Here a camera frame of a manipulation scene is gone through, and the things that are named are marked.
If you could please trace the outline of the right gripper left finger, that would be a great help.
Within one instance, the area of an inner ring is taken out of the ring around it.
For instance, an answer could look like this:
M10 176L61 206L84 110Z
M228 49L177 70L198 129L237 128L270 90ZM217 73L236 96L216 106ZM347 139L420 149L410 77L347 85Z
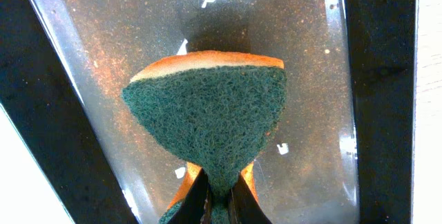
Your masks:
M203 169L168 224L209 224L209 179Z

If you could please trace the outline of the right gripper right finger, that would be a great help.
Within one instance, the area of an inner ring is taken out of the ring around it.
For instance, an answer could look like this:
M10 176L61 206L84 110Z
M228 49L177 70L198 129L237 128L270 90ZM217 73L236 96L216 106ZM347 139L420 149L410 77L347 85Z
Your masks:
M229 193L229 222L230 224L271 224L241 175Z

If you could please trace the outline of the green yellow sponge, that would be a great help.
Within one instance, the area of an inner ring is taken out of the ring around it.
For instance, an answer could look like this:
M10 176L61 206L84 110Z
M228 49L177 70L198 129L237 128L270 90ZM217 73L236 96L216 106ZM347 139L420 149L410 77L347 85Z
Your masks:
M239 175L258 202L253 163L278 127L286 85L281 59L214 50L162 58L131 78L122 90L131 114L187 164L161 223L178 211L201 169L209 223L230 223L229 193Z

